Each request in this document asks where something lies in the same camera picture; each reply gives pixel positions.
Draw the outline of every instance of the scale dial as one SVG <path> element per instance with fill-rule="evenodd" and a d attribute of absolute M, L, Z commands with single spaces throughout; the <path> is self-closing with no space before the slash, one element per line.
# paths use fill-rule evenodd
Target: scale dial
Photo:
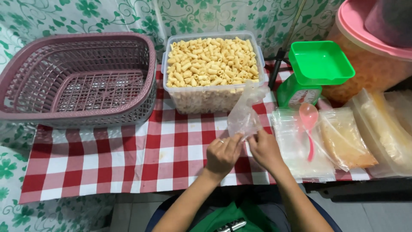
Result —
<path fill-rule="evenodd" d="M 303 102 L 313 104 L 320 96 L 321 92 L 317 89 L 307 89 L 296 91 L 290 98 L 289 108 L 299 108 Z"/>

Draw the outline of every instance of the gray tile floor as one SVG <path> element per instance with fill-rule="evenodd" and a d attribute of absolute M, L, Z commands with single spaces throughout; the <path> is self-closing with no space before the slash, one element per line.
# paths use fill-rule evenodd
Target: gray tile floor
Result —
<path fill-rule="evenodd" d="M 333 203 L 318 193 L 308 194 L 335 220 L 343 232 L 410 232 L 412 203 Z M 168 199 L 160 194 L 119 194 L 110 231 L 143 232 L 157 207 Z"/>

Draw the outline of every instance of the red and white checkered tablecloth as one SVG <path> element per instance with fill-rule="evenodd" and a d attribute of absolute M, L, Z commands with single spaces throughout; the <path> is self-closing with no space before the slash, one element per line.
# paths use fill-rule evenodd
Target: red and white checkered tablecloth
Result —
<path fill-rule="evenodd" d="M 267 63 L 266 73 L 272 69 L 273 63 Z M 108 192 L 170 191 L 186 189 L 193 183 L 206 164 L 208 144 L 228 136 L 228 113 L 178 114 L 163 89 L 160 66 L 157 70 L 156 105 L 143 125 L 80 130 L 39 125 L 19 203 Z M 275 88 L 291 73 L 291 67 L 283 63 Z M 270 92 L 263 103 L 253 107 L 269 133 L 275 102 Z M 369 179 L 363 169 L 347 173 L 337 170 L 336 174 L 336 180 Z M 273 183 L 245 143 L 239 160 L 221 185 Z"/>

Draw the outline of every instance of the plastic jar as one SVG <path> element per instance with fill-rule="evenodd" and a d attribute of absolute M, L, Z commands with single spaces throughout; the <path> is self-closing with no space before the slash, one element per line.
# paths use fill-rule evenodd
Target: plastic jar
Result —
<path fill-rule="evenodd" d="M 385 91 L 412 75 L 412 49 L 389 46 L 364 27 L 376 0 L 347 0 L 339 8 L 327 40 L 337 43 L 355 76 L 342 85 L 324 85 L 322 95 L 345 103 L 365 88 Z"/>

